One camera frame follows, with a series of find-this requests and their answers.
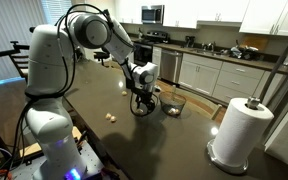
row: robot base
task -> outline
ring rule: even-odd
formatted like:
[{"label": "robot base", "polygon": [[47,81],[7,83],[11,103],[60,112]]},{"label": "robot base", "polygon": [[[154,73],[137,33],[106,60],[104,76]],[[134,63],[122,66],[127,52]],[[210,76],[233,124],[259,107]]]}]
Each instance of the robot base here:
[{"label": "robot base", "polygon": [[[87,165],[87,172],[81,179],[86,179],[100,173],[104,165],[86,141],[84,141],[82,148],[83,149],[80,151],[81,157]],[[32,179],[34,172],[39,168],[42,168],[41,165],[45,162],[45,160],[45,156],[42,156],[40,158],[34,159],[30,165],[22,164],[18,168],[11,171],[13,177],[16,177],[17,179]]]}]

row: oven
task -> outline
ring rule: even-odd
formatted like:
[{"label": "oven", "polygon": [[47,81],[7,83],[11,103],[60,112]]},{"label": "oven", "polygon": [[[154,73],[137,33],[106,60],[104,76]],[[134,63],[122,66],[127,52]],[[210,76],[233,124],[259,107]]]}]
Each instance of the oven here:
[{"label": "oven", "polygon": [[134,42],[134,64],[145,66],[148,62],[152,62],[153,46]]}]

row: drawer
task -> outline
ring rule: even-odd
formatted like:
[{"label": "drawer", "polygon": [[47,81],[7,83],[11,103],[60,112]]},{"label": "drawer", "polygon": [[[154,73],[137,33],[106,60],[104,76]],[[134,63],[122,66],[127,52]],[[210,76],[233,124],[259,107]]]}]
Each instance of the drawer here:
[{"label": "drawer", "polygon": [[205,58],[202,56],[194,56],[194,55],[186,54],[186,53],[184,53],[183,55],[183,61],[191,62],[194,64],[200,64],[200,65],[211,67],[214,69],[221,69],[222,64],[223,64],[222,61]]},{"label": "drawer", "polygon": [[246,94],[253,94],[260,80],[221,71],[217,84],[240,91]]},{"label": "drawer", "polygon": [[246,66],[242,66],[238,64],[227,63],[227,62],[223,63],[222,70],[231,72],[234,74],[239,74],[242,76],[252,77],[255,79],[261,79],[264,74],[264,70],[246,67]]},{"label": "drawer", "polygon": [[213,97],[219,100],[222,100],[224,102],[229,103],[232,98],[248,98],[251,95],[246,94],[246,93],[241,93],[239,91],[235,91],[233,89],[229,89],[220,85],[216,85],[214,92],[213,92]]}]

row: countertop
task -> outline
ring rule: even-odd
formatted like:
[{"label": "countertop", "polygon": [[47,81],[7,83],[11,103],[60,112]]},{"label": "countertop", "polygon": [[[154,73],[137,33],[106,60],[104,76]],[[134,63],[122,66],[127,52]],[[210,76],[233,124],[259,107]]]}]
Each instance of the countertop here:
[{"label": "countertop", "polygon": [[[136,42],[139,39],[131,37],[131,40],[133,42]],[[202,54],[202,53],[193,52],[193,50],[197,49],[197,48],[182,48],[180,45],[176,45],[176,44],[160,43],[160,44],[154,44],[153,46],[160,47],[163,49],[179,51],[182,53],[192,54],[192,55],[196,55],[196,56],[211,58],[211,59],[215,59],[215,60],[220,60],[223,62],[229,62],[229,63],[240,64],[240,65],[244,65],[244,66],[248,66],[248,67],[254,67],[254,68],[262,69],[265,71],[271,71],[275,66],[275,63],[265,62],[265,61],[248,61],[248,60],[242,60],[242,59],[237,59],[237,58],[231,58],[231,57],[228,57],[225,55],[214,55],[214,56],[206,55],[206,54]],[[280,68],[278,69],[278,73],[287,74],[288,73],[288,66],[284,66],[284,65],[280,66]]]},{"label": "countertop", "polygon": [[[179,118],[158,105],[144,118],[130,112],[125,77],[111,68],[78,63],[66,99],[99,138],[111,158],[132,179],[288,179],[288,165],[255,148],[246,175],[229,175],[208,159],[206,144],[218,125],[184,107]],[[107,113],[117,122],[105,119]]]}]

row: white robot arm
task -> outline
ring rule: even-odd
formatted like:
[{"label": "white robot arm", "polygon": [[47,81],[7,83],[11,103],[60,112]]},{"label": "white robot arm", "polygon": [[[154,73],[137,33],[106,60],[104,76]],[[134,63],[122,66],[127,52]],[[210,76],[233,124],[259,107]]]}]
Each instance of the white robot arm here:
[{"label": "white robot arm", "polygon": [[117,59],[126,78],[142,85],[131,88],[137,95],[137,106],[144,104],[146,114],[155,108],[152,95],[157,66],[148,63],[138,67],[128,62],[126,57],[133,50],[132,42],[108,12],[99,15],[70,13],[70,10],[57,26],[37,26],[30,45],[25,91],[30,100],[23,112],[27,111],[25,120],[47,159],[34,173],[33,179],[65,179],[72,176],[72,172],[83,178],[88,169],[77,151],[71,134],[72,121],[62,105],[62,96],[70,88],[75,75],[72,57],[76,46],[90,49],[104,46]]}]

